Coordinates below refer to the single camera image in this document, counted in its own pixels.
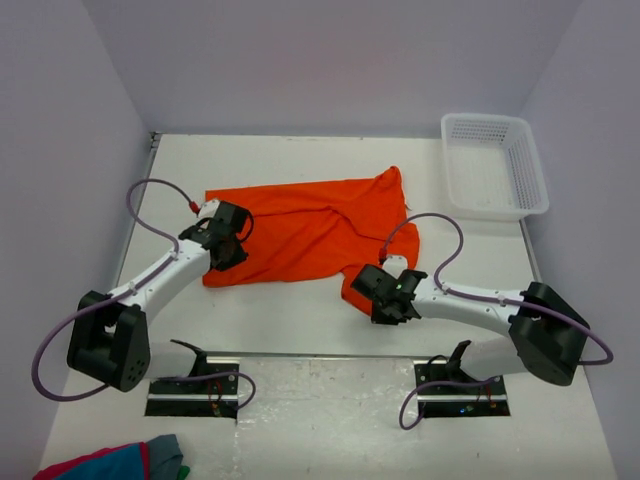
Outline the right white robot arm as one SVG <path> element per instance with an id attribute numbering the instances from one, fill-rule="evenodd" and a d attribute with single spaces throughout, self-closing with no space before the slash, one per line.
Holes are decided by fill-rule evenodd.
<path id="1" fill-rule="evenodd" d="M 495 302 L 452 294 L 425 272 L 404 270 L 397 277 L 367 264 L 351 288 L 371 303 L 371 322 L 398 325 L 411 319 L 443 319 L 488 330 L 489 341 L 460 342 L 446 364 L 446 377 L 474 382 L 528 372 L 557 386 L 569 386 L 587 341 L 589 324 L 551 287 L 532 282 L 522 291 L 496 291 Z"/>

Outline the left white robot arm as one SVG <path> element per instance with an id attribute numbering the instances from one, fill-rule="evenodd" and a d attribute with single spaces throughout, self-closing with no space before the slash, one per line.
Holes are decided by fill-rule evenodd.
<path id="1" fill-rule="evenodd" d="M 121 392 L 144 379 L 193 381 L 203 352 L 177 340 L 153 344 L 149 326 L 195 280 L 244 262 L 243 243 L 253 227 L 247 209 L 226 201 L 205 203 L 196 223 L 144 272 L 107 294 L 91 291 L 81 299 L 67 365 Z"/>

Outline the orange t shirt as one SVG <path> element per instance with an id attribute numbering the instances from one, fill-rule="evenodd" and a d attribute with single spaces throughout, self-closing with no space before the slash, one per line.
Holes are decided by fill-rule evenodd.
<path id="1" fill-rule="evenodd" d="M 244 244 L 248 258 L 225 272 L 202 278 L 207 288 L 265 282 L 299 282 L 343 274 L 342 299 L 364 314 L 371 303 L 351 287 L 380 252 L 402 256 L 416 267 L 420 237 L 408 222 L 401 171 L 310 183 L 208 190 L 251 212 L 254 229 Z"/>

